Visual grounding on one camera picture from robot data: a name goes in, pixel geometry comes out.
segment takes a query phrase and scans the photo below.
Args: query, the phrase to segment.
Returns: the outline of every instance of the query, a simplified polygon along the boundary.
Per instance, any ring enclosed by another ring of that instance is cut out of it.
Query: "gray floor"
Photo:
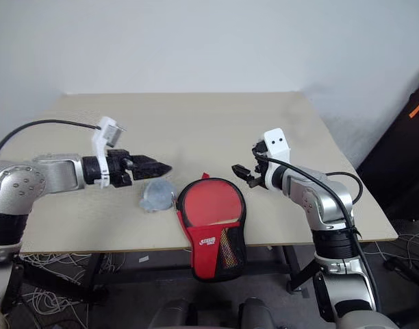
[[[419,222],[404,222],[398,226],[400,232],[419,232]],[[405,255],[404,241],[380,243],[384,252]],[[375,245],[369,245],[367,252],[376,252]],[[412,247],[419,254],[419,247]],[[313,246],[296,247],[301,265],[306,265],[314,253]],[[139,258],[149,256],[149,261],[139,263]],[[181,265],[189,261],[190,254],[186,251],[151,252],[127,254],[125,268],[156,267],[160,265]],[[272,251],[265,247],[249,250],[250,259],[273,257]],[[380,255],[369,255],[374,275],[377,278],[381,294],[383,312],[389,314],[409,307],[419,307],[419,288],[400,277],[396,272],[383,268]],[[271,310],[278,326],[290,329],[304,328],[334,328],[333,324],[323,321],[319,314],[311,281],[306,284],[310,298],[301,294],[289,295],[285,291],[287,276],[243,276],[236,280],[222,283],[204,284],[196,280],[177,280],[167,282],[148,282],[140,284],[121,284],[109,286],[110,296],[103,305],[94,307],[89,314],[89,328],[146,328],[156,310],[167,301],[185,298],[195,302],[199,310],[199,322],[202,325],[224,325],[235,327],[237,324],[238,306],[248,297],[258,297],[265,301]],[[80,317],[85,319],[86,309],[83,305],[77,307]],[[59,319],[74,318],[70,311],[58,317],[40,318],[48,324]],[[17,307],[11,315],[11,321],[16,323],[13,328],[33,328],[31,315],[24,306]],[[80,328],[75,323],[62,323],[62,328]],[[419,329],[419,323],[410,324],[404,328]]]

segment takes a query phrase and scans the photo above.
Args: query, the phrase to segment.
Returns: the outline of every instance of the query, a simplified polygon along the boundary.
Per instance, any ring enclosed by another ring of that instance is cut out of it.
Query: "black metal frame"
[[[248,262],[243,275],[254,276],[262,274],[290,274],[292,279],[289,283],[296,280],[297,274],[302,275],[300,271],[298,258],[292,245],[275,246],[280,259],[273,261]],[[82,278],[81,284],[75,284],[65,279],[35,267],[29,263],[20,261],[24,266],[24,282],[56,292],[62,296],[94,304],[105,297],[105,291],[96,289],[96,285],[104,284],[124,284],[132,282],[165,281],[165,280],[183,280],[193,278],[190,266],[172,266],[156,267],[151,269],[124,269],[117,273],[99,273],[101,263],[105,254],[93,254],[89,260],[88,267]],[[290,289],[290,292],[300,291],[307,297],[306,289]]]

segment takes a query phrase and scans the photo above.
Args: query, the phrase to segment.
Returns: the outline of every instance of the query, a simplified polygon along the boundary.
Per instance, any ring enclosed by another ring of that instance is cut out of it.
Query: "printed logo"
[[[212,238],[202,239],[201,242],[199,242],[199,245],[213,245],[215,243],[216,243],[216,237],[213,236]]]

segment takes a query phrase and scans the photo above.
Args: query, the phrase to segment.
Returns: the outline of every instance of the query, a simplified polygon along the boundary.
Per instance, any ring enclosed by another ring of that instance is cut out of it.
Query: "wooden table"
[[[71,95],[38,119],[96,124],[102,116],[127,128],[117,148],[144,154],[173,167],[167,178],[180,191],[203,172],[232,181],[247,205],[247,245],[312,242],[301,207],[282,193],[250,189],[231,165],[254,168],[251,147],[266,130],[281,127],[291,162],[319,171],[354,168],[301,93]],[[30,160],[45,153],[92,155],[93,131],[44,124],[16,135],[0,159]],[[342,180],[354,196],[357,184]],[[182,249],[189,246],[173,210],[147,213],[138,206],[145,182],[101,190],[98,186],[47,195],[34,204],[23,252],[110,252]],[[397,234],[369,191],[354,207],[363,241],[392,240]]]

